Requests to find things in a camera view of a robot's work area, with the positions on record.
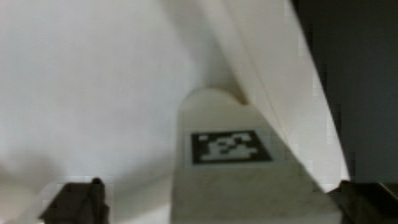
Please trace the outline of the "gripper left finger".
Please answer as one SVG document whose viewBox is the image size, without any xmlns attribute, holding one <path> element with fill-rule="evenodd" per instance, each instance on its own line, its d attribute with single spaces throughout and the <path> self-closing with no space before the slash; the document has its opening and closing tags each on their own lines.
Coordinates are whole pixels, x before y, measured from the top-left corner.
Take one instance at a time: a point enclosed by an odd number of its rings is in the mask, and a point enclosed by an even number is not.
<svg viewBox="0 0 398 224">
<path fill-rule="evenodd" d="M 104 197 L 104 184 L 99 178 L 88 183 L 69 182 L 39 215 L 44 224 L 110 224 Z"/>
</svg>

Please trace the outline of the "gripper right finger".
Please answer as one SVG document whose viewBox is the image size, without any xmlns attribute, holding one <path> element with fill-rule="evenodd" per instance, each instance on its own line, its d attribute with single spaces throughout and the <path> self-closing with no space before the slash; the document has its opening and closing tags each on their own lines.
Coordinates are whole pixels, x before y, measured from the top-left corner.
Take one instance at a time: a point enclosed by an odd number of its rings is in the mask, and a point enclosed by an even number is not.
<svg viewBox="0 0 398 224">
<path fill-rule="evenodd" d="M 341 209 L 341 224 L 398 224 L 398 183 L 342 180 L 328 196 Z"/>
</svg>

